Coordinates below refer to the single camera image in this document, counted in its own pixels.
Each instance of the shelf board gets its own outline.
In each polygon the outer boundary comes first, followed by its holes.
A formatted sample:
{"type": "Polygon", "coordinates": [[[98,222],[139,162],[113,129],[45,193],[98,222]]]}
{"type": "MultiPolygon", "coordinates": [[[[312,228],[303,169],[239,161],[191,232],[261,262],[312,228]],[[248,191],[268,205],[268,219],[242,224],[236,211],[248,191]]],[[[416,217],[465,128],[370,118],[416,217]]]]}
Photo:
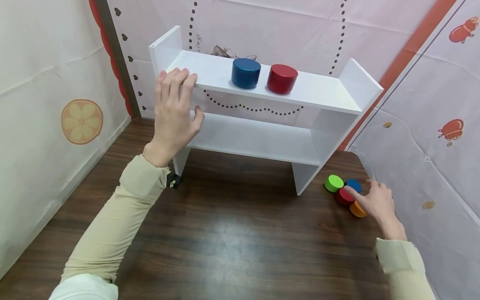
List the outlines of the shelf board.
{"type": "Polygon", "coordinates": [[[309,129],[205,113],[190,148],[320,166],[309,129]]]}
{"type": "Polygon", "coordinates": [[[312,73],[299,72],[293,90],[288,95],[271,92],[267,87],[269,65],[261,65],[260,78],[254,89],[242,89],[231,81],[233,59],[182,50],[167,68],[187,68],[198,74],[196,86],[211,91],[219,91],[248,97],[268,99],[360,114],[361,110],[343,87],[338,78],[312,73]]]}

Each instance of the red disc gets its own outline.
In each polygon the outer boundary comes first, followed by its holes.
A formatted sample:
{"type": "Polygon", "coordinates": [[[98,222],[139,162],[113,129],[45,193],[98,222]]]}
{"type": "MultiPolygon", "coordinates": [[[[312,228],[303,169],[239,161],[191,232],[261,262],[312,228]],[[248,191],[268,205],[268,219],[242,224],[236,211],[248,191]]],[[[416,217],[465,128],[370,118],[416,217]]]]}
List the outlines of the red disc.
{"type": "Polygon", "coordinates": [[[273,65],[270,67],[267,87],[277,94],[288,94],[293,89],[298,72],[286,65],[273,65]]]}
{"type": "Polygon", "coordinates": [[[344,188],[341,188],[335,193],[335,201],[343,206],[348,206],[355,202],[355,199],[344,188]]]}

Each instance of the blue disc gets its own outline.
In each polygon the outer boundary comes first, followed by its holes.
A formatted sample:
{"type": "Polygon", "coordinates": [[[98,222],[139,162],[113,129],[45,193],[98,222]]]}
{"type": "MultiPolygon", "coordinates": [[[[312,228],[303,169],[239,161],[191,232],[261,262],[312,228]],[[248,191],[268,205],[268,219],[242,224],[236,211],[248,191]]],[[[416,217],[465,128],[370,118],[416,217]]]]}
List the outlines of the blue disc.
{"type": "Polygon", "coordinates": [[[356,181],[355,179],[348,179],[347,182],[345,182],[345,185],[353,188],[357,192],[361,192],[361,184],[360,184],[360,182],[356,181]]]}
{"type": "Polygon", "coordinates": [[[240,88],[254,88],[260,77],[261,65],[254,60],[237,58],[233,61],[232,82],[240,88]]]}

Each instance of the cartoon ladybug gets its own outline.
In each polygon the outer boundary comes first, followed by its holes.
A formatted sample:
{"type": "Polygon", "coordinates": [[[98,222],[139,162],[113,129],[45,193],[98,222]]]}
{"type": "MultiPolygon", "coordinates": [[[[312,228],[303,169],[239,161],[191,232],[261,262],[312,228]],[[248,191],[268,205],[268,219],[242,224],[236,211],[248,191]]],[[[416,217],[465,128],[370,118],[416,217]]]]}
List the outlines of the cartoon ladybug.
{"type": "Polygon", "coordinates": [[[459,27],[455,28],[452,30],[450,33],[450,40],[454,43],[461,42],[462,44],[465,43],[465,40],[469,36],[474,36],[472,31],[477,28],[479,25],[479,19],[478,17],[473,17],[465,22],[465,24],[460,25],[459,27]]]}
{"type": "MultiPolygon", "coordinates": [[[[438,136],[439,138],[444,136],[447,141],[456,141],[462,136],[463,121],[460,119],[451,120],[450,122],[445,124],[442,129],[439,129],[438,131],[442,133],[438,136]]],[[[447,144],[448,147],[450,147],[451,145],[452,142],[449,142],[447,144]]]]}

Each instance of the forearm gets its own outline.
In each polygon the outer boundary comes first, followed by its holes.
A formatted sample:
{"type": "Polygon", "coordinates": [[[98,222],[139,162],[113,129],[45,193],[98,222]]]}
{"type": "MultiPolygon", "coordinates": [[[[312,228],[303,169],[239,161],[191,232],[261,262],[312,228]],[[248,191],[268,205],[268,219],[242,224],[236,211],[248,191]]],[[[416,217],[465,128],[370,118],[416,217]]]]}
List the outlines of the forearm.
{"type": "Polygon", "coordinates": [[[435,300],[423,260],[411,242],[377,239],[376,252],[392,300],[435,300]]]}
{"type": "Polygon", "coordinates": [[[156,168],[142,156],[128,164],[120,186],[73,250],[62,281],[78,274],[92,274],[107,282],[115,280],[125,252],[165,188],[168,173],[168,168],[156,168]]]}

